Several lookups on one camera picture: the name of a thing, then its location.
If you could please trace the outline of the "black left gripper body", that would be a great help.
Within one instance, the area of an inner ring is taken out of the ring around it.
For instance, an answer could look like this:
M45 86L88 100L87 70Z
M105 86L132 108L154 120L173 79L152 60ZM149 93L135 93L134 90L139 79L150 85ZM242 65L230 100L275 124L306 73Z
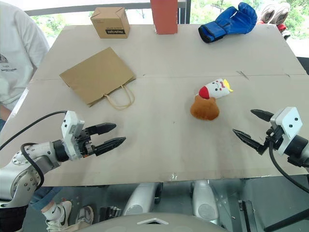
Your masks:
M95 134L94 129L86 128L81 131L81 133L75 137L75 141L78 145L78 149L83 158L93 155L95 146L92 145L91 135Z

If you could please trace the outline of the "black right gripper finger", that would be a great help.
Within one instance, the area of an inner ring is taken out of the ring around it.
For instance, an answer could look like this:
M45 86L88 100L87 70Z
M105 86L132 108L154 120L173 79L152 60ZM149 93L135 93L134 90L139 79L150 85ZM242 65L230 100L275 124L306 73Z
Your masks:
M273 113L260 109L251 109L250 112L266 122L270 122L271 118L274 116Z
M253 148L255 151L258 152L258 154L262 155L264 153L265 151L264 146L258 143L257 141L253 140L250 135L237 129L233 129L232 131L243 143Z

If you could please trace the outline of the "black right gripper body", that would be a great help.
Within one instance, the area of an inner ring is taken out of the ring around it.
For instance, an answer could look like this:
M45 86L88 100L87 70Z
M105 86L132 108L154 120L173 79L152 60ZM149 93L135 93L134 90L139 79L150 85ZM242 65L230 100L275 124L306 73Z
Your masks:
M273 149L274 150L279 150L282 142L283 142L283 135L284 135L284 131L283 128L281 126L277 126L276 128L274 128L273 126L270 127L270 129L268 129L266 131L266 139L264 144L262 145L261 148L261 155L264 154L264 152L270 148L270 142L273 142Z

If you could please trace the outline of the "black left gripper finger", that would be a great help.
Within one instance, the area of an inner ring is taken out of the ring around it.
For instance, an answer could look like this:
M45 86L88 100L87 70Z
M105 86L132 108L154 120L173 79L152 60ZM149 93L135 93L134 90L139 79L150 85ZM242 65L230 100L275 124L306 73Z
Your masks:
M100 156L106 152L109 152L117 148L118 146L120 146L125 140L126 140L126 137L118 137L118 138L110 139L101 145L95 146L94 154L96 156Z
M89 135L101 135L108 133L116 127L114 123L102 123L89 127Z

